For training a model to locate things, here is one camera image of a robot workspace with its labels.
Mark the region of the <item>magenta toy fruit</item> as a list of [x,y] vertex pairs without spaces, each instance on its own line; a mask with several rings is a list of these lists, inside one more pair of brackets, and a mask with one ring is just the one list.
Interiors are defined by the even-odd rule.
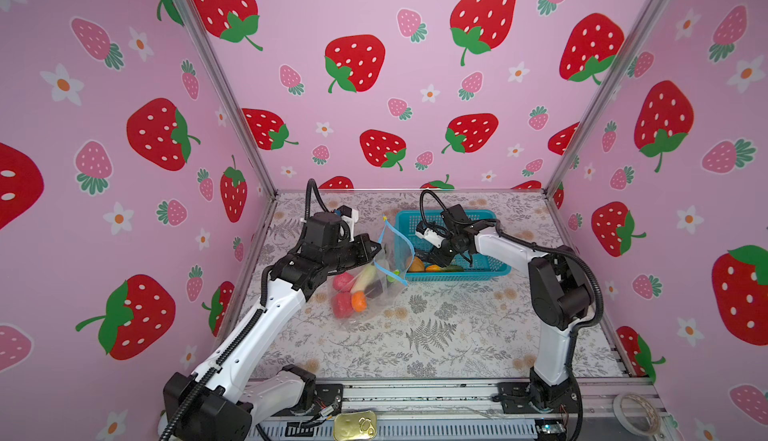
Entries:
[[332,287],[337,292],[350,292],[356,282],[356,276],[345,272],[336,275],[332,281]]

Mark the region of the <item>red toy pepper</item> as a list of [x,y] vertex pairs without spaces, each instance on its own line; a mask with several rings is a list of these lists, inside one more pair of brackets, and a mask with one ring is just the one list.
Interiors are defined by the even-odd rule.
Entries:
[[352,307],[352,296],[349,292],[338,292],[332,299],[331,306],[337,319],[350,318],[355,310]]

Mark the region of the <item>clear zip top bag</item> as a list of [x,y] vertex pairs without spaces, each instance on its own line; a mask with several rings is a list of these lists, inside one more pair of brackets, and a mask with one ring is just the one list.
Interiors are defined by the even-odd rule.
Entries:
[[406,274],[415,259],[412,242],[387,216],[376,242],[382,250],[371,263],[332,278],[331,310],[342,323],[369,321],[392,307],[408,286]]

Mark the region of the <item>orange toy fruit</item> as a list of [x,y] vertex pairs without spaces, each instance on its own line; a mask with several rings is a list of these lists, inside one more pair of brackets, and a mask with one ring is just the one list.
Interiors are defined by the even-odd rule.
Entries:
[[350,297],[350,304],[355,312],[364,312],[368,306],[365,293],[363,291],[353,292]]

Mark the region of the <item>dark eggplant toy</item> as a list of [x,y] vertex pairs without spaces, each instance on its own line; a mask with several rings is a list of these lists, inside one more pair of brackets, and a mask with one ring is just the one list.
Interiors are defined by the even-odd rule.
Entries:
[[365,297],[369,300],[382,296],[387,290],[386,282],[379,279],[371,282],[363,291]]

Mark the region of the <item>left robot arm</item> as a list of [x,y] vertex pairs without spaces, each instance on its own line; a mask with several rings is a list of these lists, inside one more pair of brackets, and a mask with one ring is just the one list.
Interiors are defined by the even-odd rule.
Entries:
[[267,349],[328,277],[371,263],[380,243],[359,234],[335,245],[303,242],[262,273],[260,301],[191,374],[174,374],[163,397],[162,440],[243,440],[253,425],[284,410],[315,407],[316,377],[289,364],[259,382],[250,400],[246,385]]

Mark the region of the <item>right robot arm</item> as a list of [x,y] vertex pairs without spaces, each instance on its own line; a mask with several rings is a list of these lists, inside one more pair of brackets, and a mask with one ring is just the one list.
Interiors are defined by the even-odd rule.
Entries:
[[441,267],[448,266],[458,255],[480,254],[526,272],[541,333],[527,394],[517,401],[547,412],[556,410],[576,392],[573,358],[578,334],[601,321],[603,299],[596,277],[573,250],[516,238],[489,220],[453,228],[438,228],[421,221],[416,236],[432,245],[424,256]]

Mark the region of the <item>gold tin can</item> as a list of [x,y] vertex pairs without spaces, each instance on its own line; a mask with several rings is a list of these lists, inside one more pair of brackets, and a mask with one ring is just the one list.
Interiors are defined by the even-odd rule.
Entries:
[[374,411],[348,412],[334,419],[335,441],[373,440],[378,435],[378,419]]

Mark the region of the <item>clear tape roll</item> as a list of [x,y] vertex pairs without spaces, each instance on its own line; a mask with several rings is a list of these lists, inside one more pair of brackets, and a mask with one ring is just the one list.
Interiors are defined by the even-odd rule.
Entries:
[[661,433],[661,416],[653,405],[637,393],[621,393],[612,402],[613,414],[629,433],[654,437]]

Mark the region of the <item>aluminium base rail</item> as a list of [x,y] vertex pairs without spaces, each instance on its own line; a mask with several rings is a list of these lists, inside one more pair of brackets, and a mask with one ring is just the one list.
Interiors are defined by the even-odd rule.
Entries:
[[612,416],[612,402],[621,393],[637,393],[646,398],[661,416],[662,423],[671,422],[656,389],[647,378],[580,378],[581,392],[572,389],[555,400],[550,408],[537,408],[529,393],[529,382],[514,379],[334,379],[313,380],[307,374],[289,377],[298,379],[306,392],[297,408],[309,407],[319,397],[327,405],[347,411],[370,409],[378,413],[398,412],[414,415],[434,413],[447,417],[479,416],[481,418],[527,417],[557,418],[572,422],[579,420],[578,409],[588,417]]

